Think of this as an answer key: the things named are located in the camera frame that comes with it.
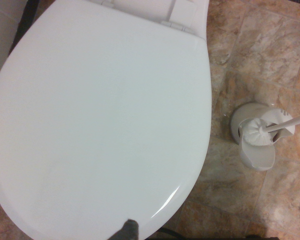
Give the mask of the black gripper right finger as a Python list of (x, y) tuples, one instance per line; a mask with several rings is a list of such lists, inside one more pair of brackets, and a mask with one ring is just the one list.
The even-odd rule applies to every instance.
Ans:
[(139, 239), (139, 224), (137, 221), (129, 219), (127, 221), (128, 225), (128, 239), (138, 240)]

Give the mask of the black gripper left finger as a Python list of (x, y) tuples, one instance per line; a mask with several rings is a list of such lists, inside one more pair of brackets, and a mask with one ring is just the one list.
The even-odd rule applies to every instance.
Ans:
[(126, 221), (122, 228), (111, 236), (112, 240), (127, 240), (128, 239), (128, 221)]

